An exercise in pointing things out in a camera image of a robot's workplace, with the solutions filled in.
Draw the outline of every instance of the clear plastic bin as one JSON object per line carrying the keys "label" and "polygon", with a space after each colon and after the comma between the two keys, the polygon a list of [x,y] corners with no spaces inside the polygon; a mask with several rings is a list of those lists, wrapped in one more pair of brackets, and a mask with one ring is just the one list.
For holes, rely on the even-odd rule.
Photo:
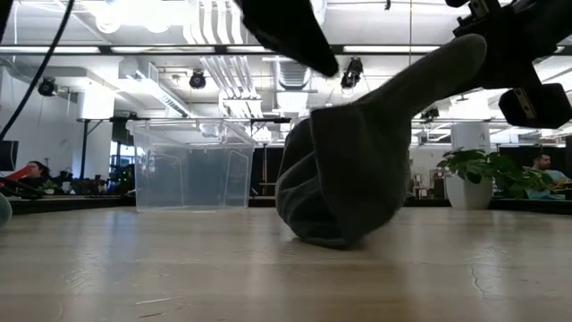
{"label": "clear plastic bin", "polygon": [[214,119],[128,123],[137,209],[205,211],[248,205],[256,141]]}

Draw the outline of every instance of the potted plant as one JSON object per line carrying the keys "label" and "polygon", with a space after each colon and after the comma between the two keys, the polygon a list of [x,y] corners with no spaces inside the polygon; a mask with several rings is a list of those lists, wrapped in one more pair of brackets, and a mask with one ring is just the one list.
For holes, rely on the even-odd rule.
{"label": "potted plant", "polygon": [[53,183],[52,181],[46,181],[44,184],[42,184],[41,186],[41,190],[47,194],[47,195],[53,195],[55,193],[55,190],[59,188],[57,186],[57,184]]}
{"label": "potted plant", "polygon": [[437,165],[448,168],[445,189],[450,204],[460,209],[487,209],[492,199],[495,169],[491,155],[478,149],[457,149],[443,155]]}
{"label": "potted plant", "polygon": [[462,149],[447,152],[437,165],[449,168],[446,190],[454,208],[486,209],[492,199],[494,182],[501,195],[511,199],[526,199],[528,190],[555,190],[552,178],[531,168],[514,164],[510,157],[498,152]]}
{"label": "potted plant", "polygon": [[[512,164],[511,160],[503,161]],[[501,196],[510,199],[526,199],[526,191],[558,191],[558,186],[553,184],[552,178],[542,171],[532,168],[518,169],[513,166],[507,171],[498,171],[495,175],[495,183]]]}

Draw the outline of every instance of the wooden table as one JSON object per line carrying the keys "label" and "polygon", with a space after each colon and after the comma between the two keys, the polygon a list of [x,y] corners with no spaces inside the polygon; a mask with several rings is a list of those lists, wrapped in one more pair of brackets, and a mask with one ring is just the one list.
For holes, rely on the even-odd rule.
{"label": "wooden table", "polygon": [[271,209],[17,216],[0,321],[570,321],[572,218],[405,208],[353,251]]}

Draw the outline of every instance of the person sitting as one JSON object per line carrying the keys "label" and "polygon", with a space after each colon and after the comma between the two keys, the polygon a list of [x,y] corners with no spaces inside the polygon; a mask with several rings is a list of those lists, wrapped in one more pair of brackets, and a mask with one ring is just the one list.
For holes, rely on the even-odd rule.
{"label": "person sitting", "polygon": [[[570,179],[558,170],[551,170],[551,157],[545,154],[540,154],[538,157],[534,159],[534,165],[532,167],[533,170],[543,172],[548,174],[554,184],[560,183],[570,183]],[[526,193],[528,194],[529,199],[544,199],[544,200],[564,200],[566,196],[563,194],[552,194],[549,190],[544,191],[535,191],[535,190],[527,190]]]}
{"label": "person sitting", "polygon": [[29,173],[19,180],[20,183],[39,189],[44,183],[52,179],[50,169],[41,162],[29,161],[27,167],[29,168]]}

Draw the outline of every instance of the white column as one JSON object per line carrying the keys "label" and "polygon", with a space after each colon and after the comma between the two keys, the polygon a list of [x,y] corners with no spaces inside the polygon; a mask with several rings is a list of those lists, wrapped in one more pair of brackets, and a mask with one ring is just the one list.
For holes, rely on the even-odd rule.
{"label": "white column", "polygon": [[481,149],[491,152],[491,134],[488,123],[456,123],[450,128],[453,149]]}
{"label": "white column", "polygon": [[[78,96],[81,119],[107,119],[114,115],[115,95],[113,92],[93,87]],[[91,130],[97,125],[96,120],[89,123]],[[109,176],[109,157],[113,126],[101,123],[88,135],[86,164],[84,177],[93,179],[97,174]],[[83,123],[78,123],[74,130],[75,144],[73,149],[73,176],[79,177],[81,172],[81,152],[83,149]]]}

